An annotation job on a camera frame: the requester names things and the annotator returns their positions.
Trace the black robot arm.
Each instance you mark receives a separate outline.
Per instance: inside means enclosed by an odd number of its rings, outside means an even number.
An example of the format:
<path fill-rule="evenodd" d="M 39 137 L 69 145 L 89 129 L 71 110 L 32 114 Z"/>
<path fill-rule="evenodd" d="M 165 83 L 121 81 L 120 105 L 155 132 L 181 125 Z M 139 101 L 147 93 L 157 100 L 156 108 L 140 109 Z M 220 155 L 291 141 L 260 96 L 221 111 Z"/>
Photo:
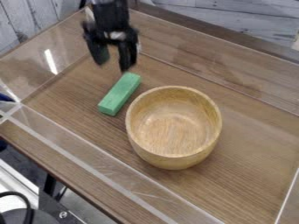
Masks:
<path fill-rule="evenodd" d="M 108 46 L 116 46 L 119 68 L 125 72 L 137 58 L 137 29 L 129 24 L 127 0 L 91 0 L 91 20 L 81 22 L 83 38 L 99 66 L 109 60 Z"/>

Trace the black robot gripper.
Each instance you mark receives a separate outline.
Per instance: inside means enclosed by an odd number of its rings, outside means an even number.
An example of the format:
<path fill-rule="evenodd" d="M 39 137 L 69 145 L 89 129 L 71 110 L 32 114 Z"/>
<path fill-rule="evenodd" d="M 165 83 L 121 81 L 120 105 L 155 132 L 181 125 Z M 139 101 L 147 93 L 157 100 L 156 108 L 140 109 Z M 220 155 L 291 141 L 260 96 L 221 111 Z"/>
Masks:
<path fill-rule="evenodd" d="M 137 58 L 137 31 L 129 24 L 125 5 L 92 5 L 88 20 L 81 22 L 89 54 L 99 66 L 109 60 L 108 44 L 117 46 L 120 71 L 127 71 Z"/>

